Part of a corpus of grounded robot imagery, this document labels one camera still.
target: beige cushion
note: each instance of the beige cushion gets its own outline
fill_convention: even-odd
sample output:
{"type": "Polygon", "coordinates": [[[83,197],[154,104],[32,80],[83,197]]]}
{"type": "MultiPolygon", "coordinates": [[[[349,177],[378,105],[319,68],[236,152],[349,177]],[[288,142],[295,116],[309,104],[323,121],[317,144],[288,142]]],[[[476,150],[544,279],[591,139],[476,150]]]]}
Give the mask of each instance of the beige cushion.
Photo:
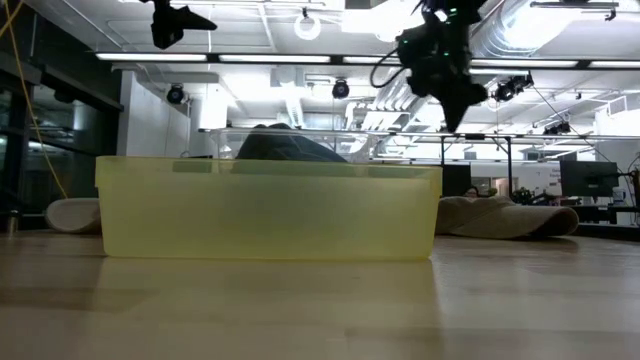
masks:
{"type": "Polygon", "coordinates": [[[557,206],[521,206],[509,198],[440,199],[436,234],[489,239],[525,235],[562,236],[578,227],[573,209],[557,206]]]}
{"type": "Polygon", "coordinates": [[[100,201],[58,200],[49,205],[45,218],[51,228],[64,233],[98,233],[101,230],[100,201]]]}

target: yellow cable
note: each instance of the yellow cable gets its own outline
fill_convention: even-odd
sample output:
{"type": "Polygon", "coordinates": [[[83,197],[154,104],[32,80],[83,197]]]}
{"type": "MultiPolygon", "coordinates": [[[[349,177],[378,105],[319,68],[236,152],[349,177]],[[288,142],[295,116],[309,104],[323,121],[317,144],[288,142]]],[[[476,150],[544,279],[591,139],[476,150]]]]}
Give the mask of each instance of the yellow cable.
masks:
{"type": "Polygon", "coordinates": [[[11,15],[9,15],[9,11],[8,11],[9,3],[7,2],[5,6],[7,7],[7,23],[2,25],[2,29],[0,29],[0,38],[2,38],[2,35],[4,35],[4,32],[7,31],[9,26],[11,26],[11,24],[13,23],[13,19],[18,15],[18,11],[20,11],[20,8],[22,7],[22,1],[18,3],[18,6],[16,6],[16,10],[11,15]]]}
{"type": "Polygon", "coordinates": [[[16,42],[16,36],[13,33],[13,25],[11,24],[15,16],[18,14],[18,11],[20,11],[21,7],[22,7],[22,0],[20,1],[20,3],[18,3],[16,10],[13,12],[13,15],[10,15],[9,4],[5,4],[5,11],[7,13],[7,18],[9,20],[7,21],[7,24],[3,26],[2,31],[0,31],[0,37],[2,36],[2,33],[5,31],[5,27],[8,26],[9,33],[11,34],[11,42],[13,43],[13,53],[16,57],[16,65],[18,66],[18,74],[20,74],[20,83],[22,84],[22,91],[24,91],[24,98],[27,100],[27,108],[29,109],[29,116],[31,116],[31,120],[33,121],[33,125],[36,129],[36,135],[38,136],[38,141],[40,141],[40,146],[42,147],[42,153],[44,154],[44,159],[47,161],[47,165],[49,165],[49,170],[51,171],[51,174],[53,175],[53,178],[56,181],[56,185],[58,185],[58,189],[60,189],[62,196],[65,199],[68,199],[69,196],[67,196],[67,192],[64,191],[64,187],[62,187],[62,184],[60,183],[58,174],[56,174],[56,171],[53,168],[53,165],[51,164],[51,160],[49,159],[49,154],[47,153],[47,149],[45,148],[44,142],[42,141],[42,136],[40,135],[40,127],[38,126],[38,122],[36,121],[36,116],[33,112],[33,107],[31,106],[29,90],[27,90],[27,84],[24,80],[24,73],[22,72],[22,64],[20,63],[20,55],[18,53],[18,43],[16,42]]]}

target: wooden tabletop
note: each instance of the wooden tabletop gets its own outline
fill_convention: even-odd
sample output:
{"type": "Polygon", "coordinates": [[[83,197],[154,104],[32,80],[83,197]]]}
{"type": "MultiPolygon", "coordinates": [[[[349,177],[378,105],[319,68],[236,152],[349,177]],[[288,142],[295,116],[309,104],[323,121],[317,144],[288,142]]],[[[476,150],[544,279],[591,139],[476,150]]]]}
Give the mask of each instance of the wooden tabletop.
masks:
{"type": "Polygon", "coordinates": [[[437,239],[430,262],[114,259],[0,239],[0,359],[637,359],[640,244],[437,239]]]}

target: translucent yellow plastic bin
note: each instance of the translucent yellow plastic bin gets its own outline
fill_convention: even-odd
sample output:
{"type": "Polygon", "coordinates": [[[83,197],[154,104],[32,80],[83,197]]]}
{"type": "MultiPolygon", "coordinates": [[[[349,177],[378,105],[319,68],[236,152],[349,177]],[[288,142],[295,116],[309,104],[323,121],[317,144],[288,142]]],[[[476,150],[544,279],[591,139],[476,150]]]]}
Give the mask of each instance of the translucent yellow plastic bin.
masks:
{"type": "Polygon", "coordinates": [[[101,157],[105,252],[123,257],[410,260],[431,254],[441,169],[101,157]]]}

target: computer monitor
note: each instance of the computer monitor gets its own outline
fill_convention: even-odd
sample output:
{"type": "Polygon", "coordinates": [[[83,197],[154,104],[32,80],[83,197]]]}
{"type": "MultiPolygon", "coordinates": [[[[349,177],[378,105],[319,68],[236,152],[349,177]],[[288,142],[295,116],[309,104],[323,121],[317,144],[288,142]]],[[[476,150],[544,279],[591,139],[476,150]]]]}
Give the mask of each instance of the computer monitor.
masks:
{"type": "Polygon", "coordinates": [[[462,196],[470,186],[470,165],[445,165],[442,168],[442,196],[462,196]]]}
{"type": "Polygon", "coordinates": [[[560,183],[564,196],[613,196],[618,186],[614,162],[560,161],[560,183]]]}

